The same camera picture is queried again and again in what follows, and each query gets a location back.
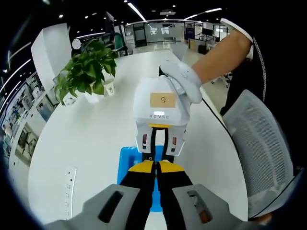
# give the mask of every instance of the cardboard label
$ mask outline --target cardboard label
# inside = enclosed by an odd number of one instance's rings
[[[151,108],[175,108],[176,95],[168,92],[153,92],[150,94]]]

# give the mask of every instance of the gray mesh chair back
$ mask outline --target gray mesh chair back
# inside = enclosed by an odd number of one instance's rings
[[[176,42],[176,43],[170,44],[170,46],[175,56],[181,61],[188,49],[188,46],[182,42]]]
[[[291,182],[294,173],[287,143],[273,114],[259,98],[244,90],[223,120],[238,148],[248,193],[249,218],[280,208],[293,186],[289,186],[287,193],[278,195]]]

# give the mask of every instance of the white glove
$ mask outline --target white glove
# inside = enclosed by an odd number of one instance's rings
[[[202,101],[201,81],[191,67],[183,62],[166,61],[160,66],[160,69],[166,76],[170,77],[179,95],[186,93],[190,101],[195,104]]]

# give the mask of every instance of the white table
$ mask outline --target white table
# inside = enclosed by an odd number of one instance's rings
[[[56,108],[38,140],[29,172],[30,208],[43,224],[65,215],[65,170],[70,165],[77,168],[74,216],[87,199],[116,184],[120,150],[135,146],[134,90],[140,78],[158,76],[166,59],[179,61],[170,51],[121,57],[112,97],[95,104],[79,97],[71,106]],[[203,97],[214,108],[205,92]],[[157,144],[163,142],[159,134]],[[236,150],[204,103],[191,107],[186,145],[176,162],[193,183],[202,183],[229,203],[231,213],[248,219],[246,186]],[[163,214],[150,213],[146,229],[166,229]]]

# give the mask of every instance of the green leaves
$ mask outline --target green leaves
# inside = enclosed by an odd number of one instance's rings
[[[111,66],[110,65],[104,64],[104,68],[105,68],[105,71],[107,73],[111,73]]]
[[[74,96],[75,98],[78,97],[78,95],[75,92],[76,89],[74,89],[73,87],[69,88],[69,92],[71,93],[72,96]]]
[[[92,95],[92,88],[91,88],[90,84],[86,84],[85,91],[87,91],[90,95]]]
[[[98,40],[89,42],[81,54],[73,55],[64,68],[66,72],[58,75],[55,95],[59,92],[59,99],[64,104],[63,98],[68,92],[74,97],[77,97],[76,90],[89,94],[104,94],[102,81],[105,77],[102,69],[115,76],[116,56],[114,51]]]
[[[81,82],[79,85],[78,85],[78,90],[80,92],[85,92],[85,83],[84,82]]]
[[[59,90],[59,99],[60,99],[62,105],[65,105],[65,103],[63,102],[63,99],[64,99],[66,94],[67,94],[67,91],[65,89]]]
[[[97,80],[93,85],[93,92],[99,95],[104,94],[104,85],[102,84],[101,80]]]
[[[96,72],[92,64],[89,65],[88,70],[85,72],[88,76],[96,77]]]
[[[104,50],[106,48],[106,46],[104,44],[102,44],[101,42],[99,42],[97,40],[90,42],[88,44],[88,47],[93,48],[96,51]]]

